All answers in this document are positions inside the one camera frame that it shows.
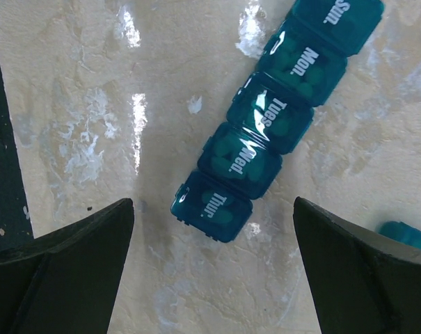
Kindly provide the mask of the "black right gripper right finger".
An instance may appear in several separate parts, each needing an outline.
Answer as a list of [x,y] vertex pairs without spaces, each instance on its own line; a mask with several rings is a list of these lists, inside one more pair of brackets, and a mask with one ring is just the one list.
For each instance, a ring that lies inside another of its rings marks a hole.
[[421,333],[421,249],[301,197],[293,221],[323,333]]

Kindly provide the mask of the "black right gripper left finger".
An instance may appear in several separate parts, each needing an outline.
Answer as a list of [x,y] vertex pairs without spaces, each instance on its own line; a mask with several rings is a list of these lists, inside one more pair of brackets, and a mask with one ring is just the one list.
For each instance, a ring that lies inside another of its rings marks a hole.
[[123,198],[0,251],[0,333],[106,333],[133,227]]

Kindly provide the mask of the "teal two-day pill organizer piece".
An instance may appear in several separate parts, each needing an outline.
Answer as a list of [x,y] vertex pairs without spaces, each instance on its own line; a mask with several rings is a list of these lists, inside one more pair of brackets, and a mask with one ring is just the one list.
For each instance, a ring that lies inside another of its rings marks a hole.
[[387,221],[377,232],[384,237],[421,249],[421,231],[403,222]]

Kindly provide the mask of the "teal five-day pill organizer strip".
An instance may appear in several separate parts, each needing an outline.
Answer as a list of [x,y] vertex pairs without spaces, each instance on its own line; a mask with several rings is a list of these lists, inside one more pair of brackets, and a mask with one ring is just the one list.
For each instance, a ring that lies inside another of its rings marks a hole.
[[382,1],[296,1],[175,194],[172,215],[233,241],[383,12]]

